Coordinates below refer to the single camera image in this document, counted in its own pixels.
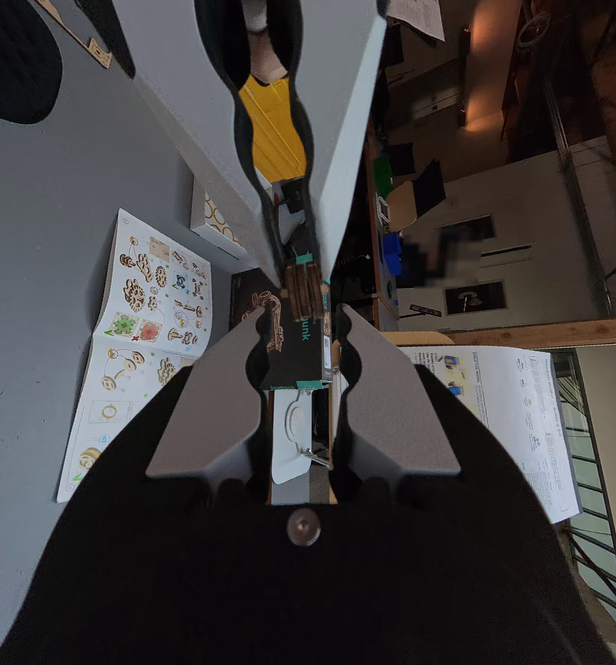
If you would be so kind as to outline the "person's left hand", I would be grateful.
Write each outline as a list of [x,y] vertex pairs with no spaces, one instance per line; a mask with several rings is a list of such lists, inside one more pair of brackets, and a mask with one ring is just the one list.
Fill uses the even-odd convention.
[[250,50],[251,75],[257,83],[268,87],[287,77],[287,69],[275,53],[267,29],[247,33]]

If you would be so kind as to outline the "black model kit box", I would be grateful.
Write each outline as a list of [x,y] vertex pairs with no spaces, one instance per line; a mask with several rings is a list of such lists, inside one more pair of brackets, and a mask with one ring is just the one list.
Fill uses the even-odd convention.
[[320,389],[331,381],[331,302],[329,287],[323,289],[323,318],[299,322],[293,319],[288,299],[260,268],[231,276],[229,330],[258,308],[271,312],[266,337],[269,370],[262,389]]

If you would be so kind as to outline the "white cardboard tray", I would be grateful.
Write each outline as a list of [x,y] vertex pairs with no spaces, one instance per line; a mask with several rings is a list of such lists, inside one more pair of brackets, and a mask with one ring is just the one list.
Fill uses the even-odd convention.
[[257,263],[255,262],[253,257],[246,251],[245,247],[241,249],[234,243],[230,242],[228,239],[221,236],[220,233],[218,233],[216,230],[212,229],[205,223],[205,213],[204,213],[205,194],[207,193],[205,192],[204,187],[197,180],[197,178],[194,177],[190,229],[193,232],[195,232],[197,235],[199,235],[199,237],[203,238],[213,246],[225,251],[227,254],[230,254],[231,256],[235,257],[238,261],[244,263],[246,266],[250,268],[258,267]]

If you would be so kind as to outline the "yellow storage bin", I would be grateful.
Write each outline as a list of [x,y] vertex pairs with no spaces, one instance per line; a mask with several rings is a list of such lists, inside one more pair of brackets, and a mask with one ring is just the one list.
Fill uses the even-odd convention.
[[254,166],[271,184],[305,175],[307,160],[293,124],[288,79],[268,86],[249,76],[239,91],[254,129]]

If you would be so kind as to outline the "black power adapter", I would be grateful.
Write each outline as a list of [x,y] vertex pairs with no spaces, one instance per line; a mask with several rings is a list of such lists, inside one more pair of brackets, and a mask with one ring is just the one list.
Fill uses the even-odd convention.
[[272,183],[273,195],[277,195],[279,205],[286,206],[290,214],[299,213],[304,210],[304,177],[284,179]]

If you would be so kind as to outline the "black mesh wrist rest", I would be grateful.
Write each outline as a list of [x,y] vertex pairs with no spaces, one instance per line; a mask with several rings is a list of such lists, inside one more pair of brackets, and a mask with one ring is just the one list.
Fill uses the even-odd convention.
[[0,119],[36,124],[53,110],[63,64],[56,40],[28,1],[0,1]]

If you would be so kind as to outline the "laminated instruction poster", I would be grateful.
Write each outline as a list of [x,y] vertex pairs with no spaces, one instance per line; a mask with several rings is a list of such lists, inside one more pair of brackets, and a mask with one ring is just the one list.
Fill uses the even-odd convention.
[[582,514],[550,353],[471,345],[400,350],[427,367],[491,431],[551,523]]

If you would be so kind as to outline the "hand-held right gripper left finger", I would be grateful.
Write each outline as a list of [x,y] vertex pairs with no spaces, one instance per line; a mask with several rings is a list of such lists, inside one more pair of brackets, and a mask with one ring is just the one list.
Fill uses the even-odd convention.
[[147,478],[196,478],[213,494],[238,481],[269,502],[272,426],[261,383],[271,331],[271,307],[258,307],[196,360]]

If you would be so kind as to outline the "green storage bin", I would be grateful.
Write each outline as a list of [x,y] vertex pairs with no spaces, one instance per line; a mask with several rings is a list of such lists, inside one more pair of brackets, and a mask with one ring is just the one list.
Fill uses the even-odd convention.
[[393,190],[393,171],[388,154],[381,153],[372,163],[373,175],[379,196],[384,200]]

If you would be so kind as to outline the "illustrated instruction booklet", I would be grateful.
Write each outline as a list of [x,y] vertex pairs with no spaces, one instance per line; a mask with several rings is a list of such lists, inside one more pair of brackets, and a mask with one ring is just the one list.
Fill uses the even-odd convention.
[[204,353],[212,333],[210,262],[123,209],[116,221],[57,503],[70,500],[129,421]]

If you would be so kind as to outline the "dark wooden disc assembly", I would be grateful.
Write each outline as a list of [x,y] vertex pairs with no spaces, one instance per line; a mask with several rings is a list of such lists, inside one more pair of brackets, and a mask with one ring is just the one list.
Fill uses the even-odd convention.
[[310,260],[287,264],[284,279],[285,287],[281,295],[288,300],[293,319],[322,320],[325,314],[323,281],[317,263]]

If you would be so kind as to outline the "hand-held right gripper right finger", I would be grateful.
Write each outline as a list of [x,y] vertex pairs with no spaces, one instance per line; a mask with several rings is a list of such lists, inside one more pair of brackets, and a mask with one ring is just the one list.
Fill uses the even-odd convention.
[[417,367],[347,304],[337,311],[339,398],[331,445],[331,489],[338,503],[366,481],[394,495],[409,478],[457,477],[461,465]]

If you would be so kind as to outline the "plywood parts sheet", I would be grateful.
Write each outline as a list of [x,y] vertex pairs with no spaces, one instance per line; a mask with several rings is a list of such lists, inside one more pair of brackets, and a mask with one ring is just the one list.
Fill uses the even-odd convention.
[[68,34],[79,46],[81,46],[91,57],[96,60],[99,65],[105,70],[109,70],[113,61],[113,54],[107,52],[99,42],[90,37],[85,43],[80,37],[75,34],[70,27],[63,21],[58,9],[52,4],[51,1],[32,1],[40,7],[63,31]]

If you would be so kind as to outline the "tan wooden chair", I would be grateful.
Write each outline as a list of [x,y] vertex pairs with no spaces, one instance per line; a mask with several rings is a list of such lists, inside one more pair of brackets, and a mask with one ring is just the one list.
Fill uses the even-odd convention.
[[390,232],[402,231],[412,225],[418,218],[414,185],[415,181],[405,181],[387,195],[388,228]]

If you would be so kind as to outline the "wooden beam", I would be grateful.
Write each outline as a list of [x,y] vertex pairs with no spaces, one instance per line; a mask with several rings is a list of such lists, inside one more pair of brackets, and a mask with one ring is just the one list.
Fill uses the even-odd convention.
[[616,318],[450,331],[445,336],[461,346],[503,346],[537,351],[616,346]]

